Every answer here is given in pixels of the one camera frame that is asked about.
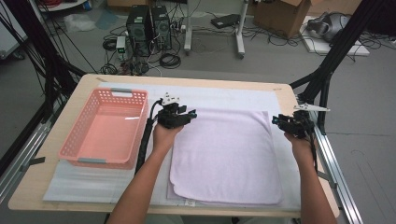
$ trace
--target wheel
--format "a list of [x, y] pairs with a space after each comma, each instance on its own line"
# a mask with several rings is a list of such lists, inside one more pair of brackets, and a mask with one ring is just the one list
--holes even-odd
[[14, 59], [23, 60], [24, 54], [21, 52], [20, 49], [17, 49], [14, 52], [12, 52], [12, 57], [14, 57]]

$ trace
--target basket handle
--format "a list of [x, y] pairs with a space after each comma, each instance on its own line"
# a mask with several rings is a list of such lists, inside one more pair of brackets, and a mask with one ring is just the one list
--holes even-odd
[[96, 158], [78, 158], [79, 162], [89, 162], [89, 163], [106, 163], [105, 159]]
[[113, 96], [118, 97], [133, 97], [131, 89], [123, 89], [123, 88], [111, 88], [110, 89]]

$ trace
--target aluminum rail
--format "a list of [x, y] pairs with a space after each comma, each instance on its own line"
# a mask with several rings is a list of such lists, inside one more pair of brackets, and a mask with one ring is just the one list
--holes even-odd
[[[310, 116], [313, 121], [318, 120], [318, 112], [310, 111]], [[344, 175], [341, 171], [338, 161], [335, 158], [332, 146], [330, 145], [329, 139], [326, 135], [323, 135], [320, 131], [319, 126], [315, 125], [315, 134], [318, 139], [320, 148], [320, 156], [324, 160], [324, 165], [328, 171], [330, 181], [336, 184], [336, 192], [340, 203], [342, 204], [346, 213], [346, 218], [350, 224], [362, 224], [361, 214], [359, 213], [358, 207], [356, 206], [352, 195], [347, 187], [347, 182], [344, 179]]]
[[[64, 98], [59, 97], [60, 102], [64, 102]], [[7, 197], [9, 191], [17, 183], [19, 177], [29, 168], [32, 159], [40, 149], [44, 141], [46, 140], [50, 130], [55, 123], [55, 120], [59, 116], [57, 112], [60, 112], [62, 107], [60, 103], [56, 102], [53, 107], [53, 113], [47, 121], [42, 121], [35, 129], [32, 134], [24, 143], [23, 147], [14, 158], [12, 163], [8, 166], [6, 171], [0, 177], [0, 203]]]

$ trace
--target forearm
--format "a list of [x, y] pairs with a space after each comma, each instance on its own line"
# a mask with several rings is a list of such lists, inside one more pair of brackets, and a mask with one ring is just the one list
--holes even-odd
[[153, 150], [123, 192], [107, 224], [144, 223], [155, 181], [165, 156], [162, 151]]
[[302, 223], [336, 223], [334, 214], [312, 164], [299, 165]]

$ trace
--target white towel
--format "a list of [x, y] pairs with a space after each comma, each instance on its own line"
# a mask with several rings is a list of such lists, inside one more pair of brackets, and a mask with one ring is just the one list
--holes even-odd
[[175, 141], [175, 194], [201, 202], [280, 203], [268, 113], [197, 108], [197, 114]]

